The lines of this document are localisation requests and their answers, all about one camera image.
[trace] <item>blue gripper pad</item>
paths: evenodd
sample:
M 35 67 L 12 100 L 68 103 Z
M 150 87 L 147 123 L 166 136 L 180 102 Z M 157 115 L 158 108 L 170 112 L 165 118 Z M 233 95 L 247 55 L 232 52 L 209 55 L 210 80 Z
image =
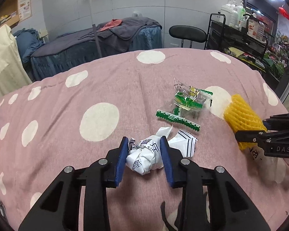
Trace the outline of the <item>blue gripper pad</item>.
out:
M 171 164 L 171 160 L 168 154 L 169 144 L 167 142 L 166 136 L 162 136 L 160 139 L 160 154 L 162 156 L 166 179 L 171 187 L 174 186 L 174 179 L 173 179 L 173 168 Z
M 129 139 L 127 137 L 121 142 L 119 148 L 121 148 L 121 152 L 116 165 L 116 177 L 114 181 L 116 186 L 119 186 L 119 183 L 122 181 L 126 157 L 129 154 Z

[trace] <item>blue bed skirt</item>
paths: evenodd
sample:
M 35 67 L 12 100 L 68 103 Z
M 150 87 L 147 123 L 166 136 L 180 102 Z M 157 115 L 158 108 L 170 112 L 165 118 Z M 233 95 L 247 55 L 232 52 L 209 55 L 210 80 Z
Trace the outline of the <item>blue bed skirt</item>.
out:
M 120 54 L 112 47 L 100 43 L 102 56 Z M 143 28 L 133 39 L 128 51 L 161 49 L 163 47 L 161 28 Z M 34 77 L 41 81 L 46 77 L 65 72 L 73 67 L 98 59 L 95 41 L 87 41 L 72 46 L 57 55 L 31 57 Z

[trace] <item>black chair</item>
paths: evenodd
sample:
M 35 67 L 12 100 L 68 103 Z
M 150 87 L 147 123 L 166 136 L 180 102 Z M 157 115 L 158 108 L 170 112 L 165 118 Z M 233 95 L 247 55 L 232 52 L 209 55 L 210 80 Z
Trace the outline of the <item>black chair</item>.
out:
M 193 41 L 203 43 L 207 39 L 207 34 L 202 29 L 185 25 L 172 26 L 169 29 L 169 34 L 174 38 L 182 39 L 181 48 L 184 40 L 189 40 L 190 48 L 192 48 Z

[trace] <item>phone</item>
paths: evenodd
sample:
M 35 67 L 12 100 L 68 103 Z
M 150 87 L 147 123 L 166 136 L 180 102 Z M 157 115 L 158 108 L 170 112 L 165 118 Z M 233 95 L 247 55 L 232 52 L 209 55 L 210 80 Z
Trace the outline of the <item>phone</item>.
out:
M 5 213 L 5 207 L 3 205 L 3 203 L 0 201 L 0 214 L 4 217 L 4 219 L 7 221 L 6 218 L 6 213 Z

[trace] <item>polka dot fabric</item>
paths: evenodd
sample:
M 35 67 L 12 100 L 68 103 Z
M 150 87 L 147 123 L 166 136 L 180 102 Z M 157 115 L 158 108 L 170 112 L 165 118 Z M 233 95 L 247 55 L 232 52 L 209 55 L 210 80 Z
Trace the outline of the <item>polka dot fabric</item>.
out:
M 221 111 L 234 94 L 262 119 L 287 111 L 279 99 L 268 99 L 273 92 L 264 90 L 258 72 L 231 56 L 211 52 L 177 48 L 110 56 L 0 98 L 0 200 L 12 228 L 18 229 L 64 167 L 87 167 L 118 147 L 123 136 L 141 140 L 170 126 L 155 114 L 173 98 L 175 77 L 214 92 L 212 108 L 204 111 L 198 121 L 201 130 L 194 133 L 199 141 L 193 161 L 208 168 L 224 166 L 276 230 L 289 213 L 289 190 L 279 184 L 266 187 L 255 176 L 256 167 L 239 151 Z M 178 127 L 185 129 L 175 125 L 170 138 Z M 160 204 L 166 201 L 169 215 L 181 198 L 161 170 L 141 177 L 129 169 L 107 196 L 113 231 L 162 230 Z

